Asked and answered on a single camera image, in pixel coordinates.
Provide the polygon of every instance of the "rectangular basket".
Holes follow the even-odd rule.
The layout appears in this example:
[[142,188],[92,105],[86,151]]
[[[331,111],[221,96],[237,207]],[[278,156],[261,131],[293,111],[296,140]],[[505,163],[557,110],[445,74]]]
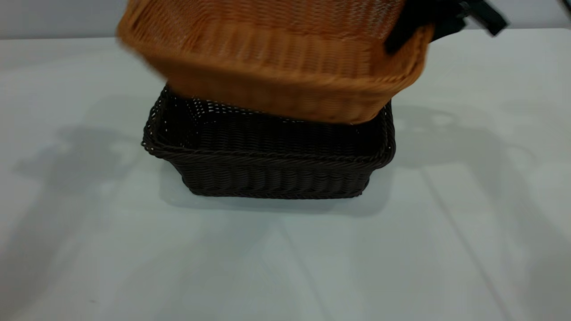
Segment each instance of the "rectangular basket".
[[281,199],[360,195],[395,154],[390,103],[361,125],[294,121],[166,87],[142,145],[171,162],[196,195]]
[[357,124],[423,70],[433,26],[384,48],[404,2],[130,0],[117,32],[184,97]]

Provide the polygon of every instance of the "woven rim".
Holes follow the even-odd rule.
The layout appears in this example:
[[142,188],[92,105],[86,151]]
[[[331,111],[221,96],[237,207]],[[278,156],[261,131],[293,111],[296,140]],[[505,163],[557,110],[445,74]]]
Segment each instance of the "woven rim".
[[136,24],[138,17],[149,3],[150,0],[130,0],[128,9],[117,28],[117,35],[123,44],[139,54],[164,59],[165,61],[187,63],[205,71],[257,78],[261,81],[277,85],[301,85],[309,89],[326,87],[342,92],[359,90],[363,91],[364,94],[375,94],[379,90],[398,89],[403,86],[403,83],[410,82],[411,75],[419,74],[419,71],[424,67],[428,43],[431,41],[434,31],[433,25],[420,27],[413,38],[409,40],[413,42],[413,47],[416,48],[416,50],[414,50],[402,74],[380,78],[340,78],[327,74],[300,74],[268,66],[252,66],[245,62],[205,56],[199,53],[189,52],[181,55],[180,51],[166,47],[157,51],[154,45],[137,40],[132,32],[132,28]]
[[[151,154],[158,158],[166,159],[170,162],[200,162],[212,163],[220,158],[230,157],[232,162],[229,166],[287,166],[287,167],[308,167],[308,168],[330,168],[339,170],[360,170],[372,171],[388,164],[395,154],[394,133],[395,128],[392,123],[391,103],[389,102],[377,117],[382,118],[381,125],[387,131],[386,149],[379,150],[371,156],[328,156],[328,155],[306,155],[306,154],[281,154],[281,153],[260,153],[256,151],[212,151],[205,149],[188,149],[184,147],[169,145],[159,134],[158,125],[162,118],[165,106],[173,93],[169,87],[165,87],[159,97],[161,104],[158,110],[151,109],[149,119],[144,128],[142,146]],[[331,126],[359,126],[359,125],[331,125]]]

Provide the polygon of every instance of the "white table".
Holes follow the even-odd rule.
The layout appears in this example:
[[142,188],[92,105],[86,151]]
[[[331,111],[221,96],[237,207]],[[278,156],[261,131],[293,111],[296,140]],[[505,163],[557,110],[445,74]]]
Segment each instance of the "white table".
[[192,195],[114,39],[0,55],[0,321],[571,320],[569,30],[433,44],[350,200]]

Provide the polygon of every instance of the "white wall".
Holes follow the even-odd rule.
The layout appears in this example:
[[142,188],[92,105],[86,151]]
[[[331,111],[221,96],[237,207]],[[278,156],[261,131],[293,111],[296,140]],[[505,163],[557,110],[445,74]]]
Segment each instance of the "white wall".
[[[504,12],[512,27],[570,25],[559,0],[489,1]],[[0,0],[0,38],[111,36],[125,3],[126,0]]]

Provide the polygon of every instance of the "orange wicker basket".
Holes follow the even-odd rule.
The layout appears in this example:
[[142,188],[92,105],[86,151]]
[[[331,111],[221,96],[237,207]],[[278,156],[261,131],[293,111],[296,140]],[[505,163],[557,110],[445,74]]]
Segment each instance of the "orange wicker basket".
[[130,0],[118,36],[182,96],[356,124],[424,67],[433,26],[384,49],[404,2]]

